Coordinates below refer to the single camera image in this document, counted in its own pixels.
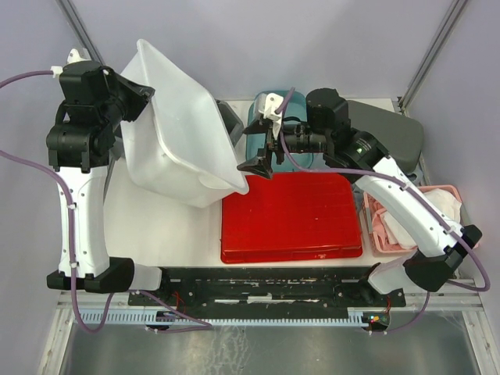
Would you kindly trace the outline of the red plastic tray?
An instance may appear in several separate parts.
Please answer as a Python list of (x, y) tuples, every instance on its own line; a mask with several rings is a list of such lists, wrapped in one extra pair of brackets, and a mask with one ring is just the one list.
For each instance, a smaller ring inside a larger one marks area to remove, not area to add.
[(222, 201), (226, 264), (350, 259), (363, 253), (350, 183), (336, 173), (249, 176), (249, 192)]

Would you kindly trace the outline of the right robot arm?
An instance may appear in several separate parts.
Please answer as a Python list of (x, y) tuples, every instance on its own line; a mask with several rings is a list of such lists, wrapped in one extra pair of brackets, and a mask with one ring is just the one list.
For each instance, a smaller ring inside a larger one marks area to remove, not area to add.
[(327, 172), (339, 173), (375, 198), (409, 233), (416, 250), (407, 257), (378, 263), (359, 285), (359, 298), (377, 305), (408, 284), (437, 292), (451, 284), (454, 272), (482, 237), (474, 225), (463, 226), (439, 210), (401, 171), (371, 133), (352, 126), (348, 102), (333, 88), (305, 97), (306, 119), (286, 131), (285, 111), (293, 94), (263, 93), (254, 101), (255, 115), (244, 132), (264, 134), (265, 143), (238, 170), (270, 179), (274, 163), (294, 154), (320, 153)]

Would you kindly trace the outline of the grey plastic basin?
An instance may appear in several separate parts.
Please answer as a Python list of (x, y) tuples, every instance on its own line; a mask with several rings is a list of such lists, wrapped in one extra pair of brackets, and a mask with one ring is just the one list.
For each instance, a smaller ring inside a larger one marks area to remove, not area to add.
[(390, 99), (349, 99), (349, 118), (357, 130), (371, 133), (407, 175), (413, 173), (423, 148), (423, 125), (402, 115)]

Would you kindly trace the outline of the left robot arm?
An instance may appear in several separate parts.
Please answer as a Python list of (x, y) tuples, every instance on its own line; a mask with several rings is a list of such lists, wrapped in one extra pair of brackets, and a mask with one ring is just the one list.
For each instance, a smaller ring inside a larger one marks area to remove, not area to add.
[(109, 256), (105, 244), (104, 194), (116, 128), (135, 121), (155, 91), (130, 81), (76, 49), (53, 69), (64, 95), (48, 132), (48, 164), (60, 191), (62, 250), (50, 289), (117, 293), (145, 290), (166, 304), (173, 286), (155, 266)]

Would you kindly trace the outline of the white plastic tub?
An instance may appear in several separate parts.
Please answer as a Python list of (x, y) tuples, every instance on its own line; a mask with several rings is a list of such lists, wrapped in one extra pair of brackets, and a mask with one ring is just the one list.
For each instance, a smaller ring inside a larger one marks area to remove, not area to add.
[(121, 124), (138, 187), (199, 208), (248, 193), (216, 100), (199, 82), (144, 39), (122, 74), (155, 90), (141, 115)]

